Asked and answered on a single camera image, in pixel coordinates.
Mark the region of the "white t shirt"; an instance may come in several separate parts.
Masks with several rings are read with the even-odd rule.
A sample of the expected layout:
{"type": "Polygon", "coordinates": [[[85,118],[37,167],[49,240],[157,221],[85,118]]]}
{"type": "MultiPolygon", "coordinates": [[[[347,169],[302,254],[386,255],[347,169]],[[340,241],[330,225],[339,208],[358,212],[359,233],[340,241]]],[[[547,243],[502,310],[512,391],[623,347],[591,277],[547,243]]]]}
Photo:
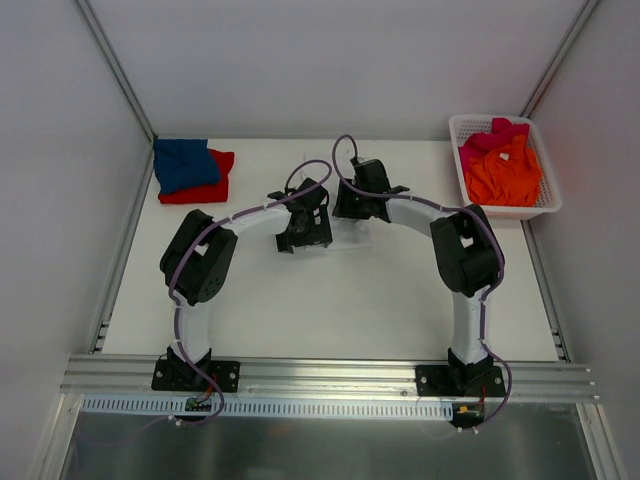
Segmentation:
{"type": "MultiPolygon", "coordinates": [[[[326,167],[318,163],[311,163],[303,166],[298,173],[293,176],[292,183],[299,186],[306,178],[319,181],[326,174],[326,167]]],[[[327,180],[323,187],[329,193],[327,212],[332,232],[332,243],[329,250],[351,250],[369,248],[372,246],[372,236],[369,225],[365,221],[356,221],[333,216],[339,190],[339,178],[335,173],[327,180]]]]}

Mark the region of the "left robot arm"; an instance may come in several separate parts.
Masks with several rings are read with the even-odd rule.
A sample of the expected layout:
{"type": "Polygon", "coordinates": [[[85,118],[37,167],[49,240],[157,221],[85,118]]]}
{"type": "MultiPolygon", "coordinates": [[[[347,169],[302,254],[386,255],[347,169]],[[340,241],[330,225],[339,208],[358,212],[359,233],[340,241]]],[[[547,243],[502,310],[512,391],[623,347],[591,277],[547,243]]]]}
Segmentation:
{"type": "Polygon", "coordinates": [[[240,363],[215,360],[209,341],[211,300],[224,286],[240,240],[272,237],[280,253],[332,243],[328,191],[307,178],[297,189],[267,196],[264,205],[216,222],[196,209],[187,214],[160,261],[174,301],[174,339],[157,360],[154,391],[235,393],[240,363]]]}

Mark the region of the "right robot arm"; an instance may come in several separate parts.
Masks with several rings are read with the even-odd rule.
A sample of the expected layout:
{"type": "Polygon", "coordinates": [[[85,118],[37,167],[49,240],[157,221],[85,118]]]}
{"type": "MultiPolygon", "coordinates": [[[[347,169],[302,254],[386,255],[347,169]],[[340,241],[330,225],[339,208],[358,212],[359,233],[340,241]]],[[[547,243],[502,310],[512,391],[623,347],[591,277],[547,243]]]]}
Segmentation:
{"type": "Polygon", "coordinates": [[[436,266],[453,295],[454,330],[447,362],[415,369],[421,396],[504,397],[508,379],[487,344],[487,300],[500,284],[504,256],[484,211],[477,205],[450,208],[393,187],[383,163],[353,158],[354,177],[340,179],[333,215],[376,218],[431,239],[436,266]]]}

